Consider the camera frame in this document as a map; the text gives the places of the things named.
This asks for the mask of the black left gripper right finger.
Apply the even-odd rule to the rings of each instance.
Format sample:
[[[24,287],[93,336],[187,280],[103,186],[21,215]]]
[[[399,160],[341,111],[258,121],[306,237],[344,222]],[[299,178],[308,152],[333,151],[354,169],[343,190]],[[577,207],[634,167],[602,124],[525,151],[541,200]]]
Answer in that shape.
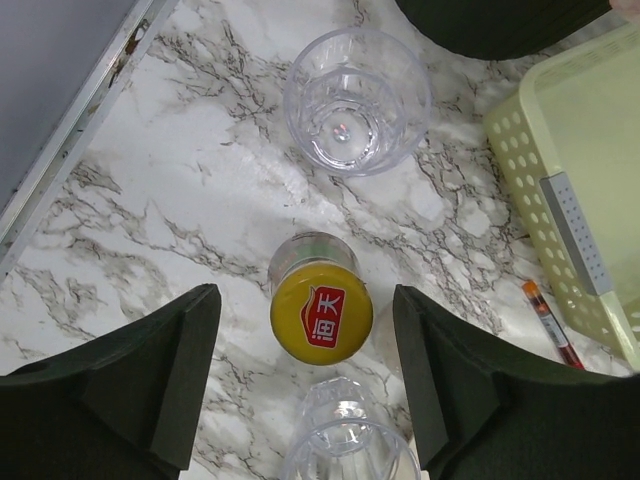
[[[639,379],[523,350],[397,286],[393,321],[420,467],[433,479],[635,479]]]

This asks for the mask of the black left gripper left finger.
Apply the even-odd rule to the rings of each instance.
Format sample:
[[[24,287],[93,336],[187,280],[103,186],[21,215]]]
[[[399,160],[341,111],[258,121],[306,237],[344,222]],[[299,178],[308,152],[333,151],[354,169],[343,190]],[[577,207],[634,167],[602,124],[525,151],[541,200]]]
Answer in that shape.
[[[221,315],[214,284],[1,378],[4,479],[176,479]]]

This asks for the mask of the yellow-lid sauce jar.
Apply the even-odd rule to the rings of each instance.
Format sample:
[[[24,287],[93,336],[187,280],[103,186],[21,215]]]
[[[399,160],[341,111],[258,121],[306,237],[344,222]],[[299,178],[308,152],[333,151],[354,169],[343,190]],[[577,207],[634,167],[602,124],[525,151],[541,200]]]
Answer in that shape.
[[[353,356],[369,337],[373,303],[354,251],[326,232],[283,242],[268,268],[270,323],[282,348],[316,366]]]

